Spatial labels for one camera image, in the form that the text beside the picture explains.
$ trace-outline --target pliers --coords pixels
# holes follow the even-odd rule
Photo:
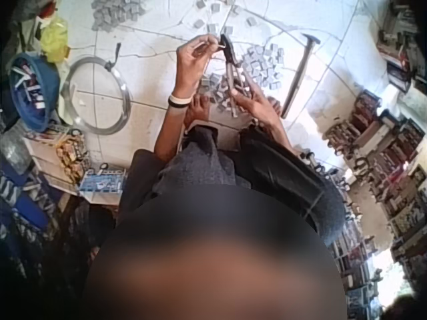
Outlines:
[[[233,68],[235,68],[236,74],[237,74],[237,80],[239,82],[238,84],[242,88],[241,92],[247,97],[248,93],[244,89],[245,88],[244,82],[242,81],[242,76],[240,75],[240,72],[239,72],[239,68],[242,65],[236,59],[236,54],[234,53],[233,44],[227,35],[221,34],[220,45],[222,46],[222,48],[223,48],[222,50],[224,51],[224,55],[226,56],[226,67],[227,67],[226,77],[227,77],[228,89],[231,92],[231,90],[234,88],[234,70],[233,70]],[[236,101],[231,96],[231,94],[230,94],[230,103],[232,105],[232,117],[237,118],[238,117],[238,114],[237,114],[238,107],[236,105]]]

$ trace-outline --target hammer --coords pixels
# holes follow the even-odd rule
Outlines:
[[[294,99],[298,93],[298,90],[301,87],[302,79],[306,74],[308,58],[310,58],[310,55],[313,52],[314,45],[320,44],[320,40],[318,38],[313,37],[312,35],[306,35],[306,34],[303,34],[303,35],[307,38],[307,45],[306,45],[306,48],[304,49],[304,55],[302,56],[302,60],[300,62],[300,65],[298,66],[294,80],[292,81],[288,96],[286,97],[286,101],[283,104],[282,115],[281,115],[282,119],[285,119],[286,116],[288,115],[289,110],[291,109],[291,105],[294,102]]]

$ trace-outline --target plastic bag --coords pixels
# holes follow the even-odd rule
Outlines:
[[[41,48],[48,62],[61,62],[68,50],[68,23],[60,17],[54,17],[41,32]]]

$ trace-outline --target tile floor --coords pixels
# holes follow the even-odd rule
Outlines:
[[[238,55],[252,45],[276,43],[284,48],[282,88],[266,92],[281,102],[302,58],[302,33],[321,40],[283,123],[294,145],[311,148],[327,167],[344,167],[342,159],[322,140],[322,133],[337,118],[350,114],[354,99],[363,88],[381,95],[387,84],[386,64],[375,43],[388,0],[237,0],[236,4],[244,8],[239,15],[218,0],[207,0],[204,9],[198,9],[194,0],[142,2],[147,13],[138,22],[126,21],[111,33],[91,30],[90,0],[62,0],[59,5],[58,13],[69,22],[71,63],[82,55],[113,59],[116,43],[121,42],[116,67],[131,91],[131,119],[114,135],[88,135],[94,161],[127,167],[136,149],[153,149],[175,82],[175,50],[196,35],[207,33],[206,25],[201,29],[193,27],[195,21],[203,19],[215,23],[218,31],[224,26],[234,27],[231,39]],[[211,13],[212,3],[221,3],[219,13]],[[246,23],[248,17],[254,17],[258,25],[250,27]],[[211,61],[206,73],[214,71],[225,73],[221,53]],[[105,71],[88,65],[73,80],[82,101],[81,114],[87,121],[102,127],[117,119],[121,99]],[[238,129],[249,120],[232,119],[230,114],[211,108],[210,121],[220,129],[220,145],[225,148],[236,146]]]

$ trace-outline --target hand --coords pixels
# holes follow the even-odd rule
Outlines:
[[[210,101],[207,95],[194,95],[185,114],[184,126],[186,129],[195,120],[209,121]]]
[[[177,49],[174,97],[187,99],[194,94],[207,62],[217,50],[218,39],[213,35],[200,35]]]
[[[259,85],[245,72],[246,81],[252,92],[252,99],[241,94],[236,89],[232,89],[232,96],[236,103],[248,111],[252,117],[256,118],[260,123],[266,127],[273,127],[276,125],[282,126],[280,121],[280,104],[274,98],[266,98]]]

